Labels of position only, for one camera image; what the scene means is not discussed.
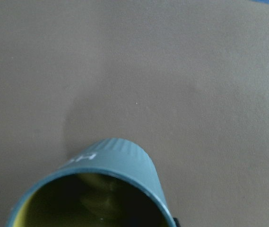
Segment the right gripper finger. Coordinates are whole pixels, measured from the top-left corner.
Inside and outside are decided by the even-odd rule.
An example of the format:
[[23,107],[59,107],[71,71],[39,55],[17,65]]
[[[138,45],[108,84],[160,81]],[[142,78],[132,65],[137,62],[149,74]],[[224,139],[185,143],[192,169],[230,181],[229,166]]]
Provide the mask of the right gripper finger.
[[173,213],[173,219],[175,222],[176,227],[181,227],[181,220],[180,220],[180,212],[174,212]]

